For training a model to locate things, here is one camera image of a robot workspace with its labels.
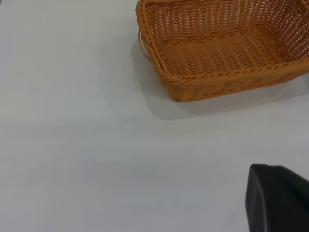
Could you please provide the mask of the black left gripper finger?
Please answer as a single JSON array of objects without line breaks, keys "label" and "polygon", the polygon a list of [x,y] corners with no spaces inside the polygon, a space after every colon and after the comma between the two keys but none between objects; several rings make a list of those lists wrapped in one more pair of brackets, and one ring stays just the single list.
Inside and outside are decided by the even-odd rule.
[{"label": "black left gripper finger", "polygon": [[309,182],[284,166],[250,166],[245,206],[251,232],[309,230]]}]

